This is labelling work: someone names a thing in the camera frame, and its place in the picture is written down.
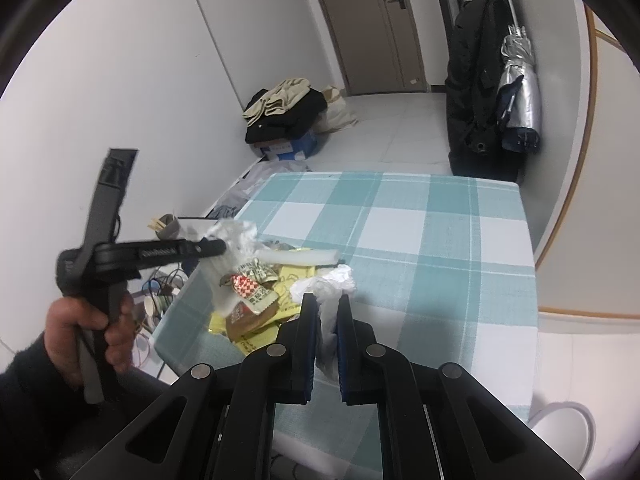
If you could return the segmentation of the grey round trash bin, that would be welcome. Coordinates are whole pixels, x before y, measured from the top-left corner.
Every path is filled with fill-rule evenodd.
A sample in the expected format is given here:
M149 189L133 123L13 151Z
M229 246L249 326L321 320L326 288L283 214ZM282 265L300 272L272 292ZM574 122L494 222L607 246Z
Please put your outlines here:
M527 425L575 470L584 470L596 443L596 423L585 405L550 403L530 416Z

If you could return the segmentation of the grey chopstick holder cup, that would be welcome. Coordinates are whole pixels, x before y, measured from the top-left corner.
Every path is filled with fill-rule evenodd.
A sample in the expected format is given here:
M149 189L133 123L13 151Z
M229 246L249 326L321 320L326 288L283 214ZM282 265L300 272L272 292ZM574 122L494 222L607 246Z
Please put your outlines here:
M180 234L180 223L174 214L163 214L160 218L153 218L148 228L159 240L176 240Z

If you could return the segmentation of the pile of clothes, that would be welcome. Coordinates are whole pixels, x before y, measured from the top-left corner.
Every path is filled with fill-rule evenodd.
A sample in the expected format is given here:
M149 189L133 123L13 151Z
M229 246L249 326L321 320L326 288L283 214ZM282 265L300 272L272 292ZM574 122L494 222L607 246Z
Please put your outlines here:
M306 78L286 78L280 84L258 91L243 112L245 142L261 144L277 140L297 140L326 111L323 94Z

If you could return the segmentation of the white wardrobe with gold trim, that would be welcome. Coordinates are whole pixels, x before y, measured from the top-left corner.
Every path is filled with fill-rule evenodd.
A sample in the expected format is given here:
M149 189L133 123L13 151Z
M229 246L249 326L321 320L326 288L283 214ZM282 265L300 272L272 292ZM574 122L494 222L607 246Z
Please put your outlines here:
M585 125L568 183L536 261L541 312L639 318L639 73L612 32L585 10Z

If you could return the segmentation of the grey parcel bag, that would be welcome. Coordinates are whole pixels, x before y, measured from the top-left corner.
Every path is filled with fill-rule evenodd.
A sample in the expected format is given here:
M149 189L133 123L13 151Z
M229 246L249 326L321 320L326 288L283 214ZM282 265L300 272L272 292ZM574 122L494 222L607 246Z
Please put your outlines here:
M245 177L234 186L236 192L246 197L252 197L264 183L273 175L281 172L306 172L309 170L306 162L298 160L266 160L258 162Z

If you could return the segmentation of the grey entrance door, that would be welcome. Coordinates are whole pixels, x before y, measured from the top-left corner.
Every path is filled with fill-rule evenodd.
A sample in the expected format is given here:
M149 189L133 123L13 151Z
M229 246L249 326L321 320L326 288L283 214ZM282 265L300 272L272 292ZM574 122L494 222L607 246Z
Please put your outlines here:
M425 92L410 0L319 0L352 96Z

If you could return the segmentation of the silver folded umbrella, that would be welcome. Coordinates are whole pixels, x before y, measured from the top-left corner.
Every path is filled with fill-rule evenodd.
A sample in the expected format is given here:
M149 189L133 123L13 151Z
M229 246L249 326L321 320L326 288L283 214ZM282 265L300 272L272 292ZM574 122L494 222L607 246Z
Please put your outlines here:
M496 115L505 150L533 154L541 148L541 98L534 48L518 12L518 0L506 0L512 23L500 53L500 78Z

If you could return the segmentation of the black jacket on hook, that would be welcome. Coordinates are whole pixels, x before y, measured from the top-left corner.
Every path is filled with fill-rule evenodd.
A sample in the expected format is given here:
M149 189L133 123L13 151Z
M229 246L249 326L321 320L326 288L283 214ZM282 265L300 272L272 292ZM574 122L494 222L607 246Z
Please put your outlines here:
M514 182L524 156L502 147L496 106L501 46L513 24L506 0L465 3L450 36L446 113L449 165L456 176Z

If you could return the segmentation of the white canvas bag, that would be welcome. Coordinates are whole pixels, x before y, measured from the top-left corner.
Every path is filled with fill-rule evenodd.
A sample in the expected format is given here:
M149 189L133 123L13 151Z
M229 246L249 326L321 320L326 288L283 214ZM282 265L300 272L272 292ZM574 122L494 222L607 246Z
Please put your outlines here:
M314 123L315 133L334 133L356 125L358 119L340 90L329 86L324 88L321 93L326 99L326 109L319 114Z

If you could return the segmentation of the red checkered snack wrapper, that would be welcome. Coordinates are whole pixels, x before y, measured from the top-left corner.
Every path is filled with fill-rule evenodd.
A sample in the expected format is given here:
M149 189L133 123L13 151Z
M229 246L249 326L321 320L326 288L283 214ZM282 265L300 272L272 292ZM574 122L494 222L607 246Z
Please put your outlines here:
M261 314L278 301L276 292L241 273L223 276L220 284L231 287L254 314Z

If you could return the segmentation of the white tissue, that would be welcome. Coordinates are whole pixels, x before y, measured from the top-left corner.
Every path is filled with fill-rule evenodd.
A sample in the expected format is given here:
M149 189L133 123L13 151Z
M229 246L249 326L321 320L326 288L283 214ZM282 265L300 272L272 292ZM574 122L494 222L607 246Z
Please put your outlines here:
M316 365L330 382L337 382L337 309L341 298L356 292L356 282L352 268L339 264L332 269L324 269L312 278L296 281L290 289L296 304L301 304L306 294L316 298L318 304L319 328L316 337Z

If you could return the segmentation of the blue cardboard box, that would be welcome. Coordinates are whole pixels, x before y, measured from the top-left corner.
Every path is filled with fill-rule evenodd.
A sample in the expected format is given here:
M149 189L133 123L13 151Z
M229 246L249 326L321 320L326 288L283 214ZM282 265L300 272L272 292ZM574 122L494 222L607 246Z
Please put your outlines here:
M259 142L250 146L256 155L269 160L307 160L318 148L318 136L310 129L298 139L277 139Z

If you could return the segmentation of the white foam strip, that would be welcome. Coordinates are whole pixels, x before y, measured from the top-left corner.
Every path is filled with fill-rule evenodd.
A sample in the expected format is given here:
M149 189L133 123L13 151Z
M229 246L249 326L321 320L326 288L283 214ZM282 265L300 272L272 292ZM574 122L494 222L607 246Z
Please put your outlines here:
M261 249L256 258L265 264L276 266L336 266L340 253L335 249Z

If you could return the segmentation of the white foam sheet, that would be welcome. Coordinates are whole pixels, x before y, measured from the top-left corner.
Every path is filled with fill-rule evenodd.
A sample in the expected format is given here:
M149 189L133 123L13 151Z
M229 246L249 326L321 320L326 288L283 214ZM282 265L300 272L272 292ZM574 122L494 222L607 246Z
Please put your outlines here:
M221 256L204 259L198 265L212 293L214 310L223 318L240 302L240 296L225 278L247 261L253 260L259 247L257 226L254 222L224 219L217 220L206 231L208 240L222 240L226 250Z

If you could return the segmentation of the teal checked tablecloth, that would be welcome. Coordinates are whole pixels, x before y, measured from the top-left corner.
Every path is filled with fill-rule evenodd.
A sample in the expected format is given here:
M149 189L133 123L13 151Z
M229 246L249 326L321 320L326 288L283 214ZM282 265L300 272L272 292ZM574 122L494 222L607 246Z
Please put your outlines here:
M253 222L263 242L336 249L354 274L352 314L372 325L379 342L429 367L459 363L526 422L538 302L517 184L388 172L275 174L236 218ZM230 341L208 331L209 287L194 271L154 332L156 351L178 375L201 362L242 361ZM299 479L381 479L375 408L348 408L337 384L321 372L314 379L308 404L277 408L273 469L297 463Z

